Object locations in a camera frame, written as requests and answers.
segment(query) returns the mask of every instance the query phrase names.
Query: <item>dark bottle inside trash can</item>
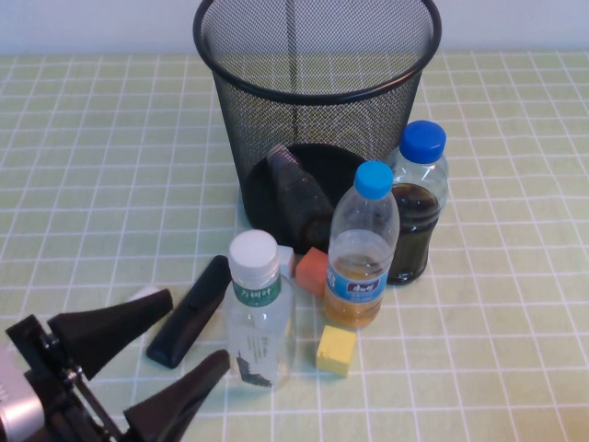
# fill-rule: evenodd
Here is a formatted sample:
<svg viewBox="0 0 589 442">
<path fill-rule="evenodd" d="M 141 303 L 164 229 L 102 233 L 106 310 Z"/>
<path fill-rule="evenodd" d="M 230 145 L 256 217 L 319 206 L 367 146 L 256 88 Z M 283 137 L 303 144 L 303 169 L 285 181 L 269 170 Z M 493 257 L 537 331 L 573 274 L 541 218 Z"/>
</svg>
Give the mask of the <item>dark bottle inside trash can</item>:
<svg viewBox="0 0 589 442">
<path fill-rule="evenodd" d="M 405 285 L 427 266 L 433 228 L 448 194 L 445 132 L 434 122 L 412 122 L 391 158 L 400 230 L 388 283 Z"/>
<path fill-rule="evenodd" d="M 276 199 L 291 235 L 306 250 L 327 251 L 333 206 L 317 180 L 284 145 L 276 145 L 266 156 Z"/>
</svg>

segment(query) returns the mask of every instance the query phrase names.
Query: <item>orange block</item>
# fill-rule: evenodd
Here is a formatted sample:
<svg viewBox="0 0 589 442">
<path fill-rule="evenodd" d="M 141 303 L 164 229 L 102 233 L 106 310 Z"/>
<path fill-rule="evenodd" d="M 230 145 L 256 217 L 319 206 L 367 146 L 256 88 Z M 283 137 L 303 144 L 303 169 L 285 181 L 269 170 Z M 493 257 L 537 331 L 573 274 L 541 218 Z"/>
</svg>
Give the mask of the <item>orange block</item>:
<svg viewBox="0 0 589 442">
<path fill-rule="evenodd" d="M 314 247 L 296 265 L 296 283 L 317 297 L 325 295 L 328 255 Z"/>
</svg>

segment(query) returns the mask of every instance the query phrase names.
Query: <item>trash can rim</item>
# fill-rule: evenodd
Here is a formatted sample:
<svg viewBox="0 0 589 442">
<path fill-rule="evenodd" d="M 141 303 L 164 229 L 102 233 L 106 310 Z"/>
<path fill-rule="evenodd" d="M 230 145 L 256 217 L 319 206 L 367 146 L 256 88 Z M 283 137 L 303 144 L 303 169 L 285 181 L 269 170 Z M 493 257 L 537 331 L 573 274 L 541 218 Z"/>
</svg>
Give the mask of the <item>trash can rim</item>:
<svg viewBox="0 0 589 442">
<path fill-rule="evenodd" d="M 196 49 L 201 56 L 204 63 L 213 71 L 214 74 L 222 77 L 227 83 L 241 89 L 249 94 L 259 97 L 261 99 L 267 99 L 270 101 L 276 101 L 284 104 L 302 105 L 302 106 L 332 106 L 338 104 L 353 103 L 355 101 L 361 101 L 364 99 L 370 99 L 377 97 L 381 94 L 387 93 L 388 91 L 399 87 L 412 77 L 416 76 L 423 68 L 432 60 L 435 55 L 442 39 L 442 20 L 440 19 L 440 13 L 435 6 L 433 0 L 419 0 L 428 9 L 433 25 L 432 43 L 420 59 L 413 64 L 412 67 L 402 72 L 398 76 L 391 78 L 390 80 L 380 83 L 378 85 L 367 87 L 352 92 L 344 92 L 340 94 L 320 94 L 320 95 L 304 95 L 295 94 L 291 92 L 282 92 L 278 90 L 268 89 L 266 87 L 256 86 L 238 76 L 231 74 L 218 62 L 216 62 L 210 54 L 208 48 L 202 41 L 202 21 L 207 9 L 211 6 L 214 0 L 202 0 L 199 5 L 196 15 L 194 16 L 194 23 L 192 26 L 192 36 L 194 38 L 194 44 Z"/>
</svg>

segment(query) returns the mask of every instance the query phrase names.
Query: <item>bottle label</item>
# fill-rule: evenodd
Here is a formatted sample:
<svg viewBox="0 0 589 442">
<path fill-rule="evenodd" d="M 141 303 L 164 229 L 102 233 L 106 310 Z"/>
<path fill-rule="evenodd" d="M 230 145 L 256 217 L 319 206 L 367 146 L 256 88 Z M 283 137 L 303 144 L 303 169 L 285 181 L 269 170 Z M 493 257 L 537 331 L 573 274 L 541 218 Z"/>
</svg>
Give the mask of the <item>bottle label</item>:
<svg viewBox="0 0 589 442">
<path fill-rule="evenodd" d="M 233 290 L 236 292 L 237 299 L 242 304 L 245 304 L 248 307 L 265 307 L 271 304 L 280 294 L 281 279 L 282 278 L 278 276 L 276 281 L 272 284 L 255 290 L 242 287 L 234 281 Z"/>
<path fill-rule="evenodd" d="M 384 272 L 376 279 L 349 279 L 329 263 L 327 284 L 336 297 L 353 304 L 365 304 L 378 299 L 383 293 L 387 286 L 387 275 L 388 272 Z"/>
<path fill-rule="evenodd" d="M 272 387 L 278 381 L 278 343 L 266 331 L 230 326 L 229 353 L 237 361 L 241 380 L 260 387 Z"/>
</svg>

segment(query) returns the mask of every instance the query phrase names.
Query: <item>blue bottle cap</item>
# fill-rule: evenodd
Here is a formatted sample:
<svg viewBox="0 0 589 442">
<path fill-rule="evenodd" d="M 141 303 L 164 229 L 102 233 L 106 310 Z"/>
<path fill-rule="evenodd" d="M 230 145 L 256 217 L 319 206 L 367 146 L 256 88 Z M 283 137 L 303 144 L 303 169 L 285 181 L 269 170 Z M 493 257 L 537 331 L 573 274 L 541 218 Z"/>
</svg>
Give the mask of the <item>blue bottle cap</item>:
<svg viewBox="0 0 589 442">
<path fill-rule="evenodd" d="M 366 161 L 356 170 L 353 185 L 364 198 L 378 200 L 393 188 L 393 171 L 381 161 Z"/>
<path fill-rule="evenodd" d="M 429 164 L 444 153 L 445 132 L 435 122 L 410 122 L 401 137 L 401 155 L 418 164 Z"/>
</svg>

